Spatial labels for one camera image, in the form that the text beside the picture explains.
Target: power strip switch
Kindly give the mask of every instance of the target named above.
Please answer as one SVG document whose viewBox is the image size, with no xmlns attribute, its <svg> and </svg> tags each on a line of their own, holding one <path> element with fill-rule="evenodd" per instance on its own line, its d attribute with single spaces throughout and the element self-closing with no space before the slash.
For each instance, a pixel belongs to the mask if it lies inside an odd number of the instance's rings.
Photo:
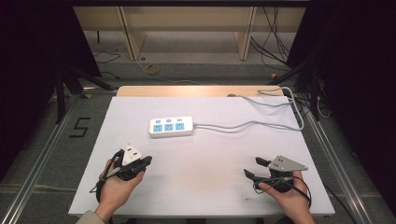
<svg viewBox="0 0 396 224">
<path fill-rule="evenodd" d="M 192 117 L 152 119 L 149 122 L 149 134 L 152 138 L 190 135 L 193 131 Z"/>
</svg>

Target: power outlet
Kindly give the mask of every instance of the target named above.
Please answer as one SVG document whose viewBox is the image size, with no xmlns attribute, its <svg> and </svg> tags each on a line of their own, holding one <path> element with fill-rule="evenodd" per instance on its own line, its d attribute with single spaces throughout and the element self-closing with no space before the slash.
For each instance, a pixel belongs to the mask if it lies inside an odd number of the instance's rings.
<svg viewBox="0 0 396 224">
<path fill-rule="evenodd" d="M 192 117 L 152 119 L 148 130 L 152 138 L 190 135 L 192 131 Z"/>
</svg>

